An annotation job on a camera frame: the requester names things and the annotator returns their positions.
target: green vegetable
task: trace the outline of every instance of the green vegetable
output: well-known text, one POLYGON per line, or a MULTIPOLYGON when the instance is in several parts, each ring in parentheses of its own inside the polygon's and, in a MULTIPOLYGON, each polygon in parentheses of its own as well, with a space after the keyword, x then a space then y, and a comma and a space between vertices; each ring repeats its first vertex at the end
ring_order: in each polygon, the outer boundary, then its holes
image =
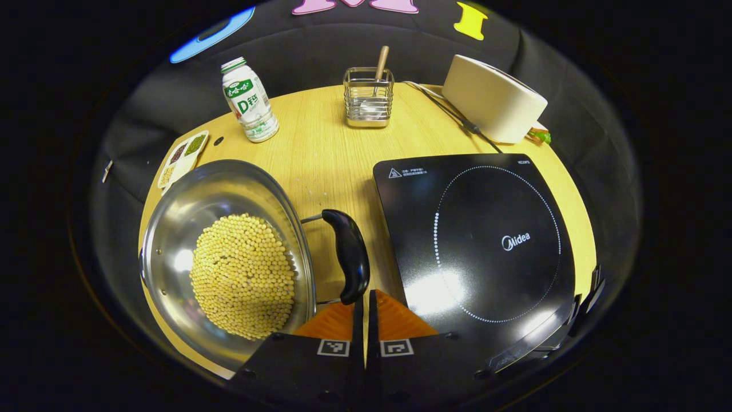
POLYGON ((201 142, 203 142, 203 135, 197 136, 195 139, 193 139, 193 141, 190 142, 190 144, 188 145, 188 149, 186 149, 185 155, 188 156, 189 154, 198 150, 198 148, 201 147, 201 142))
POLYGON ((549 133, 544 132, 529 132, 530 135, 536 136, 539 139, 541 139, 544 143, 550 144, 551 143, 551 135, 549 133))

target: black couch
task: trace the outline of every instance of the black couch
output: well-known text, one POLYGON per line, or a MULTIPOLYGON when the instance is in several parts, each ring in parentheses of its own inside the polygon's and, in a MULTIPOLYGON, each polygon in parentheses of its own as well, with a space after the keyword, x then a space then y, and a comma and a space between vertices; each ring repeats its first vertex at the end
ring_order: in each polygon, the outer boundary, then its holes
POLYGON ((238 56, 259 74, 270 97, 340 84, 353 66, 373 66, 389 45, 397 81, 442 84, 454 54, 496 66, 549 102, 540 118, 552 148, 572 175, 588 209, 608 286, 608 305, 627 279, 641 227, 638 165, 617 109, 587 75, 526 30, 488 11, 483 41, 453 29, 461 9, 431 2, 417 15, 356 8, 294 16, 297 4, 257 6, 237 32, 178 64, 161 62, 119 109, 103 136, 91 176, 91 226, 104 284, 118 304, 159 345, 157 327, 138 282, 138 225, 152 179, 172 142, 229 111, 219 66, 238 56), (101 177, 109 160, 113 167, 101 177))

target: white tray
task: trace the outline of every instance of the white tray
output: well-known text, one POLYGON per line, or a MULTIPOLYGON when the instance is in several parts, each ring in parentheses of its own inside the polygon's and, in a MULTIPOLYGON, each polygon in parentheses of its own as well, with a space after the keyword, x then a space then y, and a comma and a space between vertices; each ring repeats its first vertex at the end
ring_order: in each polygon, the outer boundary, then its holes
POLYGON ((196 162, 198 161, 198 156, 201 154, 201 150, 206 146, 206 143, 209 140, 209 131, 203 130, 200 133, 195 134, 194 136, 191 136, 188 139, 185 139, 182 143, 180 143, 178 146, 176 146, 176 149, 171 152, 171 155, 168 157, 168 160, 165 162, 165 167, 163 168, 163 171, 160 173, 160 178, 157 180, 157 187, 163 189, 163 194, 165 194, 166 191, 168 191, 168 188, 173 185, 178 179, 183 177, 184 174, 190 172, 191 169, 195 167, 196 162), (201 142, 201 146, 196 149, 195 152, 188 153, 186 155, 186 152, 188 151, 188 146, 193 142, 193 140, 199 136, 203 136, 203 141, 201 142), (176 153, 176 151, 181 147, 185 146, 183 149, 183 153, 178 158, 178 160, 175 163, 170 164, 170 160, 172 159, 173 155, 176 153), (168 180, 168 183, 166 185, 162 185, 162 178, 163 174, 165 173, 165 170, 168 167, 173 167, 173 174, 171 175, 171 178, 168 180))

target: black handle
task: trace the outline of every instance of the black handle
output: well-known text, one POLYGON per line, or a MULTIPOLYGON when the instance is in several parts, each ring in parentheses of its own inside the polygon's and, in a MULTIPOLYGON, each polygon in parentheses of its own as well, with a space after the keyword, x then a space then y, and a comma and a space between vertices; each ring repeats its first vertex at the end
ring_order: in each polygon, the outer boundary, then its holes
POLYGON ((338 210, 325 209, 322 216, 335 232, 335 253, 346 276, 346 285, 340 293, 340 301, 344 305, 349 305, 366 292, 371 277, 364 238, 356 222, 349 215, 338 210))

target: wire basket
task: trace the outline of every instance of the wire basket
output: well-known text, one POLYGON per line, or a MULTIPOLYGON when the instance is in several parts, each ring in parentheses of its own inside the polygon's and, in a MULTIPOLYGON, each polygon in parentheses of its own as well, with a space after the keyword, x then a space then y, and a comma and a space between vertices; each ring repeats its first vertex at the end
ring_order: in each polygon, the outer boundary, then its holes
POLYGON ((379 81, 376 67, 351 67, 343 75, 346 121, 350 126, 382 128, 389 124, 394 100, 394 75, 389 69, 379 81))

